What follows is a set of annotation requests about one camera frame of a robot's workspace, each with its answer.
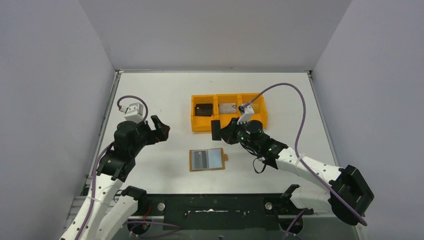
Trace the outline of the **tan leather card holder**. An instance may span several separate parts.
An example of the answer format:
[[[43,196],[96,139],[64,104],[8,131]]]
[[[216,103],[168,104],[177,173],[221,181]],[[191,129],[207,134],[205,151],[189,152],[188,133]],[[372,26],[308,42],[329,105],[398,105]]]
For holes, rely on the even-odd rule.
[[[189,151],[189,171],[224,170],[228,155],[223,148],[197,149]]]

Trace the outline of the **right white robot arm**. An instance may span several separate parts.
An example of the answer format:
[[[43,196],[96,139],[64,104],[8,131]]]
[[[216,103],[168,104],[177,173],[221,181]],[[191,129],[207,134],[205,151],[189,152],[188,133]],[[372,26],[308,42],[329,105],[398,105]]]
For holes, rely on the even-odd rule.
[[[259,120],[239,123],[238,118],[233,117],[225,127],[221,127],[219,120],[213,120],[211,129],[214,141],[239,144],[266,167],[292,173],[320,188],[307,191],[301,186],[290,186],[281,199],[285,212],[292,214],[304,208],[323,210],[333,212],[348,225],[367,224],[364,215],[375,196],[356,167],[342,168],[302,156],[267,135]]]

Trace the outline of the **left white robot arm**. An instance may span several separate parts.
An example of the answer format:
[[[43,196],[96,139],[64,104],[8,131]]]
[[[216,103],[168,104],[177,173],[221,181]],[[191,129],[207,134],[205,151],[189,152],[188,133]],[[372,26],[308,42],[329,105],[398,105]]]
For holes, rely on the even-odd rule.
[[[152,115],[154,129],[147,120],[136,123],[120,122],[111,142],[95,161],[88,194],[71,222],[61,235],[62,240],[104,240],[111,237],[133,213],[143,213],[148,207],[146,191],[129,186],[124,199],[114,212],[108,207],[115,194],[126,181],[135,166],[140,151],[149,145],[165,142],[170,127],[157,115]]]

